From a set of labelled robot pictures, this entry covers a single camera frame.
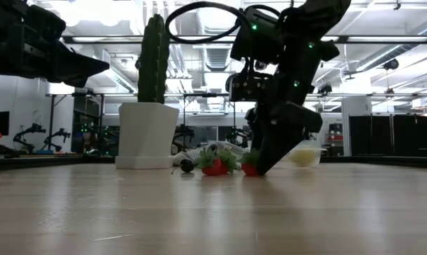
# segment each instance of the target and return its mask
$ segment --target white cloth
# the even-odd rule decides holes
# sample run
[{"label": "white cloth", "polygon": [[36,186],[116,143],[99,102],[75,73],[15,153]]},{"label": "white cloth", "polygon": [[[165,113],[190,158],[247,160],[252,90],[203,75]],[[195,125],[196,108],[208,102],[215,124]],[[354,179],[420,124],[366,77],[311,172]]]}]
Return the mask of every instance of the white cloth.
[{"label": "white cloth", "polygon": [[[177,155],[173,157],[173,165],[180,166],[180,163],[184,159],[190,159],[193,162],[196,162],[197,159],[200,158],[200,152],[204,150],[205,147],[209,147],[210,145],[216,145],[218,148],[218,152],[221,152],[223,149],[229,149],[236,157],[237,161],[243,157],[243,154],[249,152],[249,149],[241,148],[232,144],[230,142],[209,142],[208,145],[204,147],[200,147],[197,149],[192,149],[187,152],[179,152]],[[240,169],[241,164],[237,162],[237,168]]]}]

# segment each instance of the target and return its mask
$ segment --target toy fruit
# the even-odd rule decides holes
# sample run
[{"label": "toy fruit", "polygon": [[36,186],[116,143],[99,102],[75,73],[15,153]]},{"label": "toy fruit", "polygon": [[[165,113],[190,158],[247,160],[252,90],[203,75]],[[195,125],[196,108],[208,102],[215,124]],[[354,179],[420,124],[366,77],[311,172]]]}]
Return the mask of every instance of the toy fruit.
[{"label": "toy fruit", "polygon": [[247,152],[240,159],[241,169],[247,176],[257,176],[258,172],[256,170],[258,159],[258,151],[252,149],[250,152]]},{"label": "toy fruit", "polygon": [[205,149],[200,152],[200,158],[197,160],[197,168],[201,169],[205,175],[217,176],[225,174],[221,169],[221,160],[211,149]]},{"label": "toy fruit", "polygon": [[185,173],[190,173],[192,170],[194,170],[194,163],[189,159],[184,159],[182,162],[180,162],[180,168]]},{"label": "toy fruit", "polygon": [[228,172],[233,174],[237,167],[237,157],[229,150],[225,149],[220,152],[221,170],[224,174]]},{"label": "toy fruit", "polygon": [[206,166],[206,167],[203,167],[201,170],[205,175],[208,175],[208,176],[217,176],[217,175],[227,174],[227,172],[224,172],[221,167],[220,159],[214,159],[213,166]]}]

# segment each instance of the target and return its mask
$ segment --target strawberry leaf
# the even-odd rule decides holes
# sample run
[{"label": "strawberry leaf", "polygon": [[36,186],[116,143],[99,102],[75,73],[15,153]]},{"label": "strawberry leaf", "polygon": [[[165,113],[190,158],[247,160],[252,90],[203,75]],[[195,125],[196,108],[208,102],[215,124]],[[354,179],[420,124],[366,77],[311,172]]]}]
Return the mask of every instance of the strawberry leaf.
[{"label": "strawberry leaf", "polygon": [[220,152],[220,160],[225,164],[227,170],[233,173],[234,169],[237,167],[237,157],[229,150],[223,150]]},{"label": "strawberry leaf", "polygon": [[196,168],[202,169],[204,167],[212,167],[214,165],[213,161],[216,158],[217,157],[211,149],[204,148],[204,150],[200,152],[200,158],[196,160],[196,162],[198,163]]},{"label": "strawberry leaf", "polygon": [[250,152],[243,154],[243,157],[239,160],[242,164],[248,164],[250,166],[256,167],[258,161],[259,151],[257,149],[252,149]]}]

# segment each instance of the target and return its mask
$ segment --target strawberry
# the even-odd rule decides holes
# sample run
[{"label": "strawberry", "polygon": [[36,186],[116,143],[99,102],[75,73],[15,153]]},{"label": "strawberry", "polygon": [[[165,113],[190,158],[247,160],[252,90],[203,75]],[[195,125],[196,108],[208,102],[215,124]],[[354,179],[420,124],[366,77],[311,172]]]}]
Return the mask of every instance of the strawberry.
[{"label": "strawberry", "polygon": [[247,175],[247,176],[256,176],[258,175],[257,170],[254,166],[250,164],[241,164],[241,170]]},{"label": "strawberry", "polygon": [[213,166],[203,167],[202,172],[208,176],[217,176],[220,174],[226,174],[227,173],[227,171],[225,173],[223,172],[220,159],[214,159],[213,160]]},{"label": "strawberry", "polygon": [[258,175],[256,170],[258,156],[259,152],[256,149],[252,149],[250,152],[245,153],[240,159],[241,169],[247,176]]},{"label": "strawberry", "polygon": [[237,158],[235,155],[225,149],[220,152],[220,160],[221,160],[221,170],[224,174],[227,174],[228,172],[233,174],[234,169],[237,167]]}]

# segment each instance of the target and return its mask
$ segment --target ceiling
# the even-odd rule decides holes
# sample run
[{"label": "ceiling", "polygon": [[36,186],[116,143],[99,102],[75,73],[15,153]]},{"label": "ceiling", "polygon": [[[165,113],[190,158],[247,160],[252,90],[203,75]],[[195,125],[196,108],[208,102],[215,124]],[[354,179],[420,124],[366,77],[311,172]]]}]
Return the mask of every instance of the ceiling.
[{"label": "ceiling", "polygon": [[[141,35],[147,17],[153,13],[167,16],[179,6],[194,0],[58,0],[38,1],[34,4],[49,9],[67,21],[65,34],[67,35]],[[289,6],[288,0],[216,0],[235,7],[245,7],[252,4],[269,5],[279,11]],[[295,5],[304,1],[295,1]],[[420,35],[427,29],[427,0],[400,0],[401,8],[394,10],[395,0],[352,0],[351,7],[341,22],[331,29],[327,35]],[[211,28],[232,26],[234,17],[226,12],[211,12],[204,9],[202,12],[191,11],[176,19],[175,27],[179,35],[201,35]],[[411,93],[427,89],[427,45],[420,45],[397,55],[399,68],[389,70],[388,77],[384,69],[378,67],[366,72],[352,75],[353,80],[346,79],[346,71],[353,70],[353,66],[378,52],[396,45],[337,45],[341,54],[328,63],[323,63],[314,78],[315,85],[330,83],[334,93],[358,93],[365,86],[368,92],[383,92],[388,86],[393,86],[396,93]],[[168,82],[168,93],[192,92],[196,89],[207,89],[220,92],[224,88],[225,79],[242,68],[242,63],[230,61],[227,58],[228,49],[200,49],[201,45],[174,45],[171,49],[168,73],[174,78]],[[110,56],[110,63],[114,72],[125,82],[136,88],[139,79],[134,63],[140,53],[139,44],[117,45],[77,45],[75,49],[81,54],[94,55],[102,58],[103,52]],[[218,57],[224,55],[224,63]],[[212,72],[205,63],[230,64],[224,72]],[[124,92],[108,74],[98,74],[89,79],[88,85],[97,92],[118,93]],[[407,101],[394,105],[404,105]]]}]

